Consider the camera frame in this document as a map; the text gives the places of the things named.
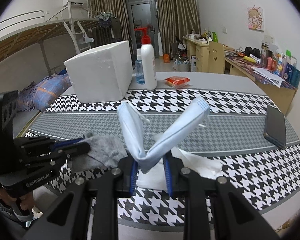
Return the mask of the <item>left hand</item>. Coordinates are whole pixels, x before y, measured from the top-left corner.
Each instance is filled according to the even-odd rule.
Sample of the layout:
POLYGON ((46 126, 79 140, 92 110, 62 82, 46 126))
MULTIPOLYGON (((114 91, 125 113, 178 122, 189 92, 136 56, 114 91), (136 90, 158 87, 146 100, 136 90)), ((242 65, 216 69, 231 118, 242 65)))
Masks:
POLYGON ((9 221, 16 222, 19 224, 25 224, 33 220, 33 209, 34 198, 33 192, 27 193, 21 197, 13 198, 7 191, 0 188, 0 212, 9 221), (14 207, 19 205, 19 209, 23 211, 24 214, 18 215, 14 207))

